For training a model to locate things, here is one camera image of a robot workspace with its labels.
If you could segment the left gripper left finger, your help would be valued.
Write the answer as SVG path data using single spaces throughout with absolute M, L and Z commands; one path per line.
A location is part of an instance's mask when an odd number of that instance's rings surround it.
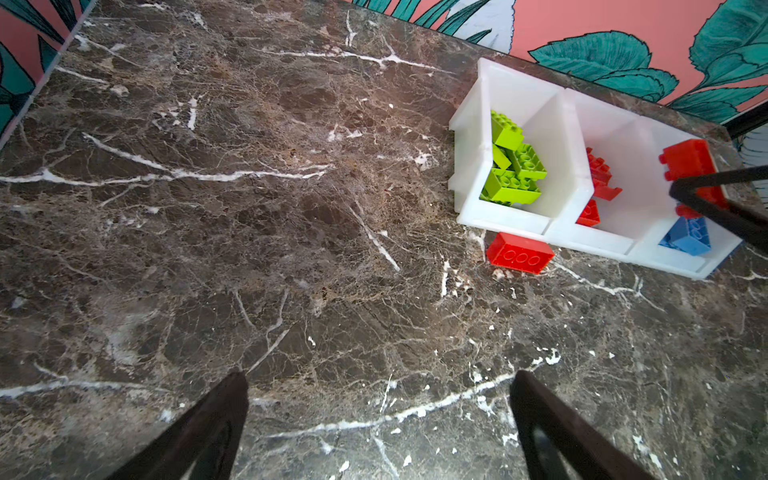
M 111 479 L 228 479 L 249 407 L 248 383 L 234 371 Z

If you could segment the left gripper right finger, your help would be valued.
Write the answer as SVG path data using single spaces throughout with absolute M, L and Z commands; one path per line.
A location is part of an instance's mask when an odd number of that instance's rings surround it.
M 509 404 L 531 479 L 650 479 L 527 370 L 516 373 Z

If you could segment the blue brick bottom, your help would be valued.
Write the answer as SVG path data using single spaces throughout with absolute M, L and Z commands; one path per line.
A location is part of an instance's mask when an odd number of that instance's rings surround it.
M 702 256 L 711 251 L 706 219 L 679 217 L 659 242 L 660 246 L 682 251 L 691 256 Z

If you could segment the white three-compartment bin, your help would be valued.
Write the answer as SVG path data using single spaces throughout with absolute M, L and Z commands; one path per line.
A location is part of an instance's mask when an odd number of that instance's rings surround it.
M 494 114 L 520 125 L 545 178 L 529 205 L 502 201 Z M 701 138 L 489 59 L 449 123 L 455 134 L 448 187 L 460 224 L 517 235 L 693 279 L 711 274 L 739 238 L 708 221 L 705 249 L 688 236 L 670 196 L 672 161 L 704 154 Z

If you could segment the green brick bottom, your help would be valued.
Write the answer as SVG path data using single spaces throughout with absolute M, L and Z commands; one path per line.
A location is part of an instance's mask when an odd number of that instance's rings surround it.
M 514 206 L 533 204 L 540 196 L 541 190 L 535 180 L 520 179 L 514 171 L 492 168 L 481 191 L 480 199 Z

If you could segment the green brick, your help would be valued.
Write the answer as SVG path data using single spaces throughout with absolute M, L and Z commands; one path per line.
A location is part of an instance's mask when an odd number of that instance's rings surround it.
M 521 127 L 508 116 L 495 110 L 491 111 L 492 143 L 502 149 L 516 151 L 525 140 Z
M 533 204 L 540 196 L 541 190 L 535 180 L 520 179 L 514 171 L 492 168 L 481 191 L 480 199 L 514 206 Z
M 543 180 L 547 170 L 532 145 L 523 143 L 516 150 L 509 151 L 512 167 L 519 179 Z

